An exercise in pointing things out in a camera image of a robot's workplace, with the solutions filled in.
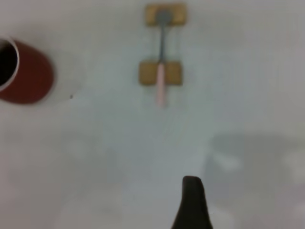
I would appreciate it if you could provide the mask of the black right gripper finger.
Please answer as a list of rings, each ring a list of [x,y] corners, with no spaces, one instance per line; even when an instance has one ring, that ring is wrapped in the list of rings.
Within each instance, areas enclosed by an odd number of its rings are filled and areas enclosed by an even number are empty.
[[[172,229],[213,229],[199,177],[183,177],[182,199]]]

